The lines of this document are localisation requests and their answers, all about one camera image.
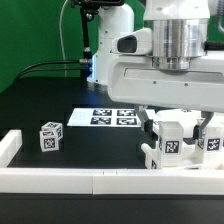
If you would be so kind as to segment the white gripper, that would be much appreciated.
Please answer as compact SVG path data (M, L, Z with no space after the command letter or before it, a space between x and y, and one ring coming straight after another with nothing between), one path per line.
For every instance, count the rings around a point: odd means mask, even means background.
M153 130L146 106L200 110L201 121L194 126L193 138L201 139L213 112L224 112L224 45L210 43L203 56L174 58L160 68L153 65L152 49L149 28L112 41L115 58L108 67L109 97L135 104L145 133Z

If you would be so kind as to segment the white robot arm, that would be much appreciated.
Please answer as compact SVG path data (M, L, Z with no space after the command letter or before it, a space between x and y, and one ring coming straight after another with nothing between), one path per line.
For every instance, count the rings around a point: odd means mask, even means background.
M212 15L224 32L224 0L145 0L144 27L110 43L96 59L116 102L199 110L198 139L224 112L224 45L207 40Z

